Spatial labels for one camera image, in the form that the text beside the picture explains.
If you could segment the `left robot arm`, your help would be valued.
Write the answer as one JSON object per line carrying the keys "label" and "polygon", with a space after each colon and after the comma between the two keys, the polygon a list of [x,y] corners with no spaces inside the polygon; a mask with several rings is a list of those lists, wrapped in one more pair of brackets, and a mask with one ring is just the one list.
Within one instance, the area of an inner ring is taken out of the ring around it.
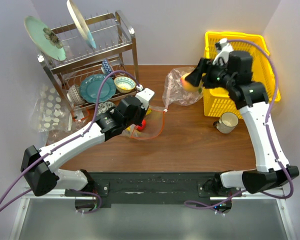
{"label": "left robot arm", "polygon": [[84,169],[69,171],[60,167],[86,149],[120,135],[130,125],[140,125],[149,103],[150,99],[139,95],[127,96],[116,107],[97,115],[87,126],[55,144],[41,149],[28,147],[21,170],[34,195],[40,197],[53,189],[69,189],[89,196],[95,188],[90,174]]}

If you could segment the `clear zip top bag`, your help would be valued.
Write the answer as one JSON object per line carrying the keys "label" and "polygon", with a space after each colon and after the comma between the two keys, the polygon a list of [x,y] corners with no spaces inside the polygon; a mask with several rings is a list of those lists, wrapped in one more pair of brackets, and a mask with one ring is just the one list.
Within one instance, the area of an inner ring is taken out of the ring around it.
{"label": "clear zip top bag", "polygon": [[133,129],[133,127],[136,126],[133,124],[122,132],[121,135],[123,137],[144,141],[156,138],[162,133],[165,126],[165,114],[168,112],[168,110],[164,107],[151,105],[148,109],[151,109],[152,112],[148,116],[145,116],[145,129],[143,131],[137,131],[136,129]]}

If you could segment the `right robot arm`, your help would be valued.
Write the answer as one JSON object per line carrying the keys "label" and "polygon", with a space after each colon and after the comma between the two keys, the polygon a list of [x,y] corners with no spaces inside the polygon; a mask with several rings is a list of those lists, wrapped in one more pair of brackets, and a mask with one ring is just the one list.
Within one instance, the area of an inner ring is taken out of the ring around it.
{"label": "right robot arm", "polygon": [[289,184],[299,176],[297,166],[290,165],[283,153],[270,114],[269,98],[264,85],[252,80],[253,58],[246,51],[232,51],[228,60],[216,64],[201,58],[196,68],[180,79],[182,87],[191,91],[203,86],[228,91],[247,127],[256,160],[256,168],[244,171],[226,171],[213,183],[213,192],[225,196],[231,188],[243,188],[251,194]]}

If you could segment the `yellow toy banana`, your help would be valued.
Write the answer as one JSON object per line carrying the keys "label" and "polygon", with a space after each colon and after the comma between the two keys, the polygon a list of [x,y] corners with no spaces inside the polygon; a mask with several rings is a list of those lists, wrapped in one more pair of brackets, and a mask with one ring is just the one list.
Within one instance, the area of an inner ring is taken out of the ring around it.
{"label": "yellow toy banana", "polygon": [[148,109],[147,112],[146,112],[146,114],[145,114],[145,116],[148,116],[151,112],[152,112],[152,110],[151,110],[151,109]]}

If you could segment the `red toy tomato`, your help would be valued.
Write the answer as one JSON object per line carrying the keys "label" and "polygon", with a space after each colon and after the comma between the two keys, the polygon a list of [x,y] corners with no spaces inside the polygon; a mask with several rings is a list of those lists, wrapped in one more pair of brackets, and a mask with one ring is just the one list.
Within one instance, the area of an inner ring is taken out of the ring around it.
{"label": "red toy tomato", "polygon": [[143,119],[142,122],[141,122],[141,124],[137,126],[137,130],[139,132],[142,132],[145,129],[145,127],[146,127],[146,120]]}

